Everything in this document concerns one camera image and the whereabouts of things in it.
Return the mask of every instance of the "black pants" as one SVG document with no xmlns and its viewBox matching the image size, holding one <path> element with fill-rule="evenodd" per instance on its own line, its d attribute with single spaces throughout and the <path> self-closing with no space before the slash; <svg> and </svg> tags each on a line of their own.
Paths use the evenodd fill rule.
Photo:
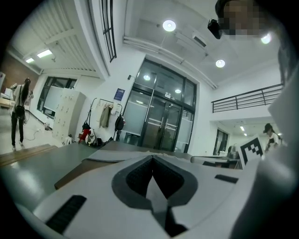
<svg viewBox="0 0 299 239">
<path fill-rule="evenodd" d="M 13 112 L 11 115 L 11 142 L 12 145 L 15 146 L 15 129 L 17 128 L 18 119 Z M 19 130 L 20 130 L 20 141 L 23 142 L 23 122 L 24 119 L 19 119 Z"/>
</svg>

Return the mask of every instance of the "long hair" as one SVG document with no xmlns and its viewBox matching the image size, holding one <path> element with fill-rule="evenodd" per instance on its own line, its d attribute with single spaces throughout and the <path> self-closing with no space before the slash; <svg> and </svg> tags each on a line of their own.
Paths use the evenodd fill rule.
<svg viewBox="0 0 299 239">
<path fill-rule="evenodd" d="M 25 84 L 24 84 L 24 88 L 23 88 L 23 91 L 22 91 L 22 102 L 25 102 L 28 94 L 29 94 L 29 85 L 30 85 L 30 79 L 27 78 L 25 80 Z"/>
</svg>

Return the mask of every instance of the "recessed ceiling light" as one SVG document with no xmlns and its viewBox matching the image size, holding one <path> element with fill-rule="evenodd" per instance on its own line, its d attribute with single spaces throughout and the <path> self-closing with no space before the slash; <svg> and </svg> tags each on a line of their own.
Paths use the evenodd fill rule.
<svg viewBox="0 0 299 239">
<path fill-rule="evenodd" d="M 46 50 L 46 51 L 41 52 L 40 54 L 37 54 L 37 56 L 39 58 L 42 58 L 44 56 L 51 55 L 51 54 L 52 54 L 52 52 L 50 50 Z"/>
<path fill-rule="evenodd" d="M 145 80 L 150 80 L 150 77 L 149 77 L 148 75 L 145 75 L 145 76 L 143 77 L 143 79 L 145 79 Z"/>
<path fill-rule="evenodd" d="M 223 60 L 216 61 L 216 66 L 222 68 L 223 66 L 225 66 L 225 61 Z"/>
<path fill-rule="evenodd" d="M 32 58 L 29 58 L 28 60 L 26 60 L 27 63 L 33 62 L 34 60 Z"/>
<path fill-rule="evenodd" d="M 264 44 L 268 44 L 269 42 L 271 42 L 272 38 L 271 38 L 271 34 L 268 33 L 266 36 L 261 38 L 262 43 Z"/>
<path fill-rule="evenodd" d="M 176 29 L 176 24 L 174 21 L 172 20 L 166 20 L 164 23 L 163 23 L 163 28 L 165 31 L 167 32 L 172 32 Z"/>
</svg>

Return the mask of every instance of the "red object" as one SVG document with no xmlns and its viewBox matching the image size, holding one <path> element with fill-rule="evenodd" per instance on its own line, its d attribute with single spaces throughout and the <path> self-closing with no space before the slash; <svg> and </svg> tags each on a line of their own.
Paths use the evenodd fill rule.
<svg viewBox="0 0 299 239">
<path fill-rule="evenodd" d="M 86 138 L 86 136 L 87 136 L 89 133 L 91 133 L 91 131 L 90 131 L 89 129 L 84 129 L 84 130 L 83 130 L 83 133 L 82 133 L 82 135 L 81 135 L 81 137 L 80 137 L 79 143 L 80 143 L 82 140 L 85 141 L 85 138 Z"/>
</svg>

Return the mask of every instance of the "camera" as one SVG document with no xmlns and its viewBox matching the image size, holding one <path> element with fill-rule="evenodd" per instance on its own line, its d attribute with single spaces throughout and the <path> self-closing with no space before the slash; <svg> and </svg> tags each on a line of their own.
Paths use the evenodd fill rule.
<svg viewBox="0 0 299 239">
<path fill-rule="evenodd" d="M 222 30 L 217 20 L 211 19 L 207 25 L 207 28 L 214 35 L 216 39 L 220 39 L 222 36 Z"/>
</svg>

